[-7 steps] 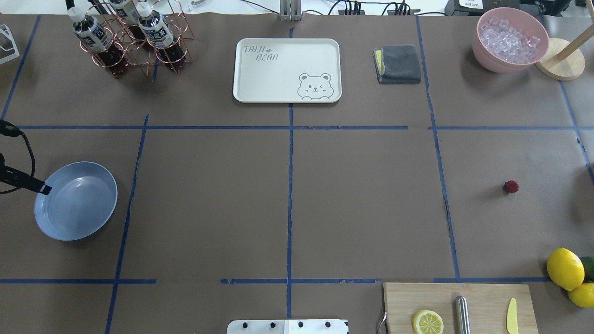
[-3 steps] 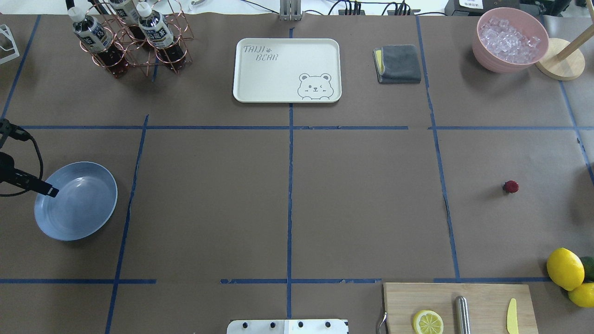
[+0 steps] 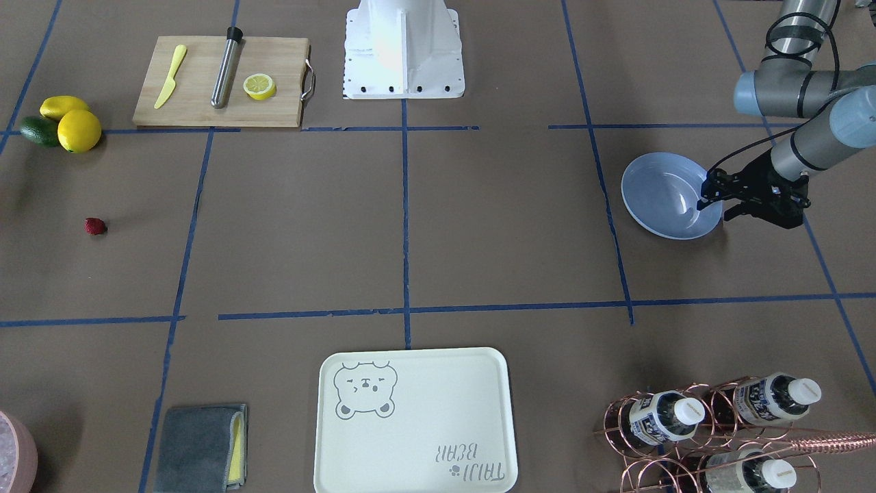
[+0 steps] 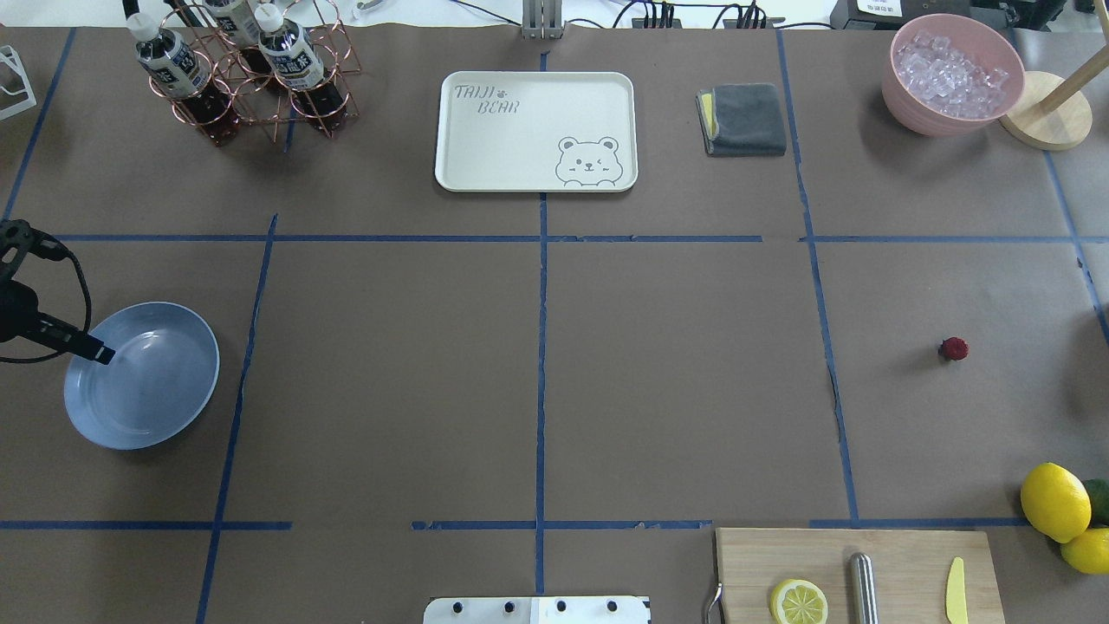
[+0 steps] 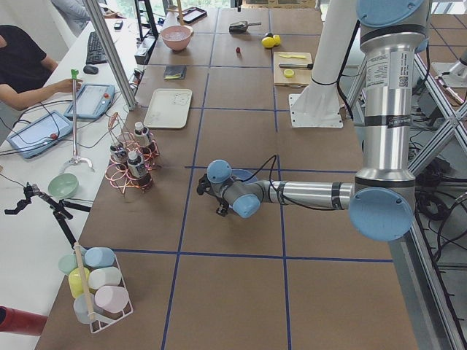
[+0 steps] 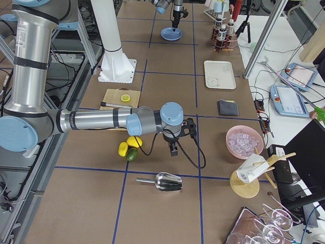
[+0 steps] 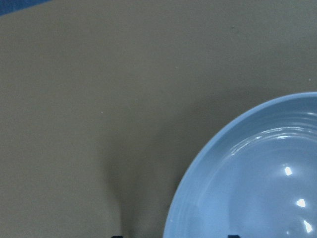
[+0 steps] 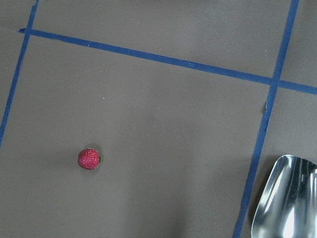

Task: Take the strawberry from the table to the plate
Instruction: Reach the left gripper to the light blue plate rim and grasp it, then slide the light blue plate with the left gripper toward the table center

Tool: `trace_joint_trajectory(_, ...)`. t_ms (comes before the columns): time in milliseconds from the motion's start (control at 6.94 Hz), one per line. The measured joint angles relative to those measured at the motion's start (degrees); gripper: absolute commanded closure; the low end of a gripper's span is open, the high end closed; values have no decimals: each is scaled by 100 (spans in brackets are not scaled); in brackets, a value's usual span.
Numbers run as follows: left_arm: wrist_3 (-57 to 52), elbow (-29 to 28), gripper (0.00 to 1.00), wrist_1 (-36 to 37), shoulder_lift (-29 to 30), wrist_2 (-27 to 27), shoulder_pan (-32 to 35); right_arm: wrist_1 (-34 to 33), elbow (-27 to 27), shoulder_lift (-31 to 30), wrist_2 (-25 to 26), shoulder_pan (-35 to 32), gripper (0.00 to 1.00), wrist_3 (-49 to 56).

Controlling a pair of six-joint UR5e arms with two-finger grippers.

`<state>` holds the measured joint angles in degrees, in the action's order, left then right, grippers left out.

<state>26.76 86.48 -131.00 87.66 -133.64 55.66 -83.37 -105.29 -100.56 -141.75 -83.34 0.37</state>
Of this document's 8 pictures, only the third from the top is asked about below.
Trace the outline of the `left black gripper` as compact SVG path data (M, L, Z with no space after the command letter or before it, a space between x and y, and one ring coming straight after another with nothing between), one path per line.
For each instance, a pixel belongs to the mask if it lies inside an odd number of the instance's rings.
M760 154L739 173L727 173L722 168L711 169L700 188L697 210L705 210L713 203L736 199L743 201L723 213L723 221L739 216L754 216L777 227L800 227L808 200L810 177L805 171L792 172L788 180L773 165L771 151Z

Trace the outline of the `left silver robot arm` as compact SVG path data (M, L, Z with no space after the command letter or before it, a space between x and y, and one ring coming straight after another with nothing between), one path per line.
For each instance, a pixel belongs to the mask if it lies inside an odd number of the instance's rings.
M785 1L764 37L758 68L736 82L741 114L800 118L779 142L742 171L711 166L697 209L736 200L726 221L754 216L778 227L800 227L810 207L808 182L875 144L875 68L816 70L824 42L834 43L838 1Z

